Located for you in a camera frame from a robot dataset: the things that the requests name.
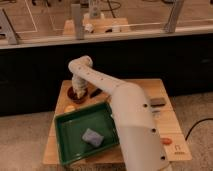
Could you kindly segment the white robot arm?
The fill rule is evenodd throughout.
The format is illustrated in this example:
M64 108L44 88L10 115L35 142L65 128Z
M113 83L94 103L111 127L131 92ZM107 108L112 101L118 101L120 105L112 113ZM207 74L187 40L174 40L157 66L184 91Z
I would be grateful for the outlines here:
M154 121L150 101L137 84L98 72L92 59L83 56L69 62L74 88L89 82L111 96L110 107L127 171L172 171Z

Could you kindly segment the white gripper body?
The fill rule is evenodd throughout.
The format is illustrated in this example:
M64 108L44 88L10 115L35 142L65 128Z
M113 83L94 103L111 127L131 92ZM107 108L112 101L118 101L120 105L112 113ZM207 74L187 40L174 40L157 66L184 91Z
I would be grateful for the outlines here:
M77 95L77 98L82 98L87 91L87 81L82 79L81 77L74 75L72 77L72 86L73 91Z

